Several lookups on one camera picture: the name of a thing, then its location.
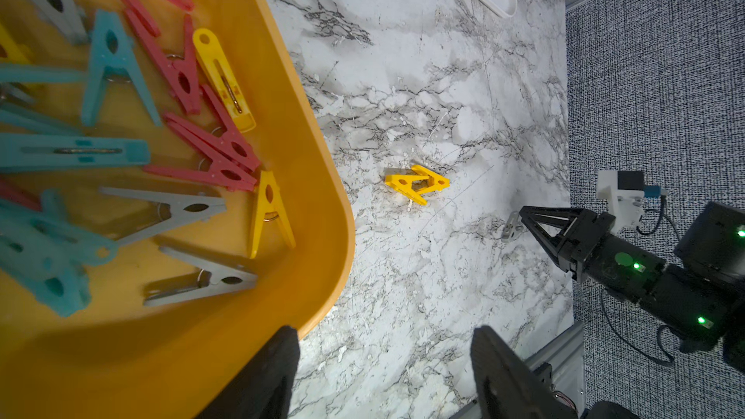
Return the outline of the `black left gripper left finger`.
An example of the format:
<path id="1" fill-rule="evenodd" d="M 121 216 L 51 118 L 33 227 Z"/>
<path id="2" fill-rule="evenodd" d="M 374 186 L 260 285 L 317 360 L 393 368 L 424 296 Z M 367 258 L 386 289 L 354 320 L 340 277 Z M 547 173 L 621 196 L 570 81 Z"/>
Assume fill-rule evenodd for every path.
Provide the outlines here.
<path id="1" fill-rule="evenodd" d="M 287 418 L 300 354 L 297 331 L 279 328 L 197 418 Z"/>

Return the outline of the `teal clothespin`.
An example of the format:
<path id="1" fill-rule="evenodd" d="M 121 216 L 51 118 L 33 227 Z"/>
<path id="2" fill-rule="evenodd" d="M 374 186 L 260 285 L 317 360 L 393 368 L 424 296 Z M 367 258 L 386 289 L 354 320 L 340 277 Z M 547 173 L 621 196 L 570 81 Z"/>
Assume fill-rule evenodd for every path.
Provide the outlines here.
<path id="1" fill-rule="evenodd" d="M 2 63 L 0 67 L 1 83 L 78 83 L 85 80 L 85 72 L 58 67 L 44 67 L 15 63 Z"/>
<path id="2" fill-rule="evenodd" d="M 1 200 L 1 251 L 15 263 L 23 257 L 33 269 L 50 273 L 62 259 L 101 266 L 118 255 L 118 244 L 54 215 Z"/>
<path id="3" fill-rule="evenodd" d="M 134 54 L 134 42 L 125 32 L 118 14 L 97 10 L 90 40 L 85 94 L 81 105 L 83 126 L 93 127 L 97 124 L 106 88 L 112 76 L 127 78 L 130 81 L 153 124 L 161 126 L 161 116 Z"/>
<path id="4" fill-rule="evenodd" d="M 144 140 L 58 135 L 1 135 L 1 172 L 139 167 L 151 163 Z"/>
<path id="5" fill-rule="evenodd" d="M 91 302 L 87 272 L 38 232 L 12 231 L 1 224 L 1 270 L 61 317 Z"/>

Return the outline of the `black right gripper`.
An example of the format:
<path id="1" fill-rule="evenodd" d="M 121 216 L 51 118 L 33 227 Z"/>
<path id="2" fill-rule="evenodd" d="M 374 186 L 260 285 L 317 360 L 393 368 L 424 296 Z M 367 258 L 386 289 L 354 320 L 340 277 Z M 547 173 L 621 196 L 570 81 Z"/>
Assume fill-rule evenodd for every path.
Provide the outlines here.
<path id="1" fill-rule="evenodd" d="M 665 271 L 665 260 L 611 232 L 616 217 L 610 213 L 524 206 L 519 215 L 549 257 L 578 282 L 591 277 L 636 303 Z"/>

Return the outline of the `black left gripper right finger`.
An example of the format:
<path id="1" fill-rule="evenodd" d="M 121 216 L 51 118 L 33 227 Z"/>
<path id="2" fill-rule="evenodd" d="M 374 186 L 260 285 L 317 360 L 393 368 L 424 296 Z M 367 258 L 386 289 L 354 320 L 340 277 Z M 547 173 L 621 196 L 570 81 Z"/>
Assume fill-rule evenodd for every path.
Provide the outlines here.
<path id="1" fill-rule="evenodd" d="M 570 417 L 570 408 L 553 396 L 491 327 L 473 331 L 471 364 L 484 418 Z"/>

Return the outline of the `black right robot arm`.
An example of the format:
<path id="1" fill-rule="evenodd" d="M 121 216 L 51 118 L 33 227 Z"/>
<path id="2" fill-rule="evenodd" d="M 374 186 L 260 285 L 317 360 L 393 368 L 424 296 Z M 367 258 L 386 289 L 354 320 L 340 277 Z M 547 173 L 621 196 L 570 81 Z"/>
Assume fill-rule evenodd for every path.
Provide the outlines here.
<path id="1" fill-rule="evenodd" d="M 553 263 L 578 281 L 589 277 L 669 327 L 684 353 L 723 347 L 744 369 L 744 213 L 710 202 L 679 241 L 680 265 L 614 235 L 615 218 L 581 208 L 525 206 L 522 223 Z"/>

